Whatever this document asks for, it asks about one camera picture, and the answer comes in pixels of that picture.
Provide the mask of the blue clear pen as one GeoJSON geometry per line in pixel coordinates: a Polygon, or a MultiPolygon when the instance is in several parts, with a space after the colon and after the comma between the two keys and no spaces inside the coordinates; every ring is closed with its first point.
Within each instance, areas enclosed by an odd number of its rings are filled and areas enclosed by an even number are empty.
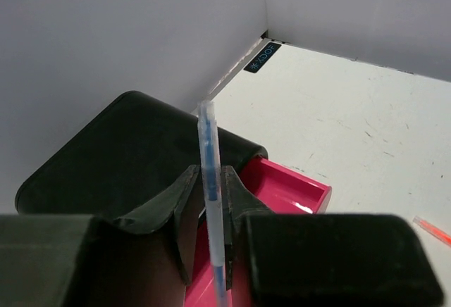
{"type": "Polygon", "coordinates": [[[212,101],[203,101],[199,104],[197,127],[210,262],[216,290],[216,305],[227,306],[228,298],[226,293],[226,262],[221,196],[221,160],[218,128],[212,101]]]}

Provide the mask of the pink drawer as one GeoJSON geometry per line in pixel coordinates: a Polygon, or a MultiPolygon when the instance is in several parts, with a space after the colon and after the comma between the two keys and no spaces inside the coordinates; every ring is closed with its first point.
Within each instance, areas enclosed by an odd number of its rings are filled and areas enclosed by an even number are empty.
{"type": "MultiPolygon", "coordinates": [[[[252,159],[239,177],[255,197],[276,213],[323,213],[332,194],[332,187],[265,158],[252,159]]],[[[192,284],[187,288],[184,305],[215,306],[213,278],[206,223],[201,222],[192,284]]]]}

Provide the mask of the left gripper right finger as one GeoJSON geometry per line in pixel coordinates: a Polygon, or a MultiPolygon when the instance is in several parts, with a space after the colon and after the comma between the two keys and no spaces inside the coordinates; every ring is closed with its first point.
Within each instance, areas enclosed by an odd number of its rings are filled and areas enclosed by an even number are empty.
{"type": "Polygon", "coordinates": [[[225,247],[225,285],[232,288],[235,240],[242,218],[250,213],[271,214],[271,209],[253,195],[242,183],[234,167],[221,167],[221,196],[223,208],[223,236],[225,247]]]}

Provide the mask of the orange pen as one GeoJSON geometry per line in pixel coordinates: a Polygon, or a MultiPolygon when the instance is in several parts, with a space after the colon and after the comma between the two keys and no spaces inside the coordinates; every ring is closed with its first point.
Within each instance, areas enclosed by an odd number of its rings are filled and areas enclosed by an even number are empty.
{"type": "Polygon", "coordinates": [[[450,246],[451,245],[451,236],[447,234],[446,232],[442,231],[440,228],[436,227],[435,225],[431,224],[427,220],[424,220],[418,216],[415,216],[413,218],[413,222],[417,224],[421,229],[435,237],[436,239],[440,240],[442,243],[450,246]]]}

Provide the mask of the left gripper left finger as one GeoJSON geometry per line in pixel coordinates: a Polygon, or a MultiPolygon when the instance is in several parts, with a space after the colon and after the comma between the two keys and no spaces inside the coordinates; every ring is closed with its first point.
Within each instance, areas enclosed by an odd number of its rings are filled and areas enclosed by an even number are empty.
{"type": "Polygon", "coordinates": [[[184,284],[192,282],[192,268],[185,257],[187,247],[182,245],[183,213],[189,213],[189,200],[195,198],[194,189],[199,179],[199,166],[190,165],[173,184],[154,198],[116,218],[116,227],[129,234],[151,235],[163,230],[168,237],[172,255],[184,284]]]}

